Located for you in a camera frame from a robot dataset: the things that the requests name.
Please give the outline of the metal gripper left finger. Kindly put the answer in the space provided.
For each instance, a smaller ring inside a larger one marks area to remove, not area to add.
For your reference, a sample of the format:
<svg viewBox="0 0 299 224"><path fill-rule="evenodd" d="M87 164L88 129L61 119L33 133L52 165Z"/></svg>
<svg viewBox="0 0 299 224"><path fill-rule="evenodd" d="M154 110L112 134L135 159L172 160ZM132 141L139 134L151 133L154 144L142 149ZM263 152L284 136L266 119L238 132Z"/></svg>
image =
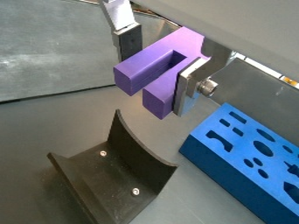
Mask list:
<svg viewBox="0 0 299 224"><path fill-rule="evenodd" d="M130 0L99 0L109 27L119 60L143 50L142 25L136 22Z"/></svg>

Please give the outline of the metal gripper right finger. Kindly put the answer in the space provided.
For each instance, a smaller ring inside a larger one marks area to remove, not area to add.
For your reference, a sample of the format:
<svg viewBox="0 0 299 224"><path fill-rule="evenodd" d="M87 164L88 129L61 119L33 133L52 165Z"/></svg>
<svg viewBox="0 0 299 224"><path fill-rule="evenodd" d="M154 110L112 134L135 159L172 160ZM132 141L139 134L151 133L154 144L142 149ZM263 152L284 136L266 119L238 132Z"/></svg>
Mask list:
<svg viewBox="0 0 299 224"><path fill-rule="evenodd" d="M234 60L234 51L208 38L203 39L200 53L202 56L178 74L172 103L172 112L178 116L191 110L199 95L214 95L219 84L211 76Z"/></svg>

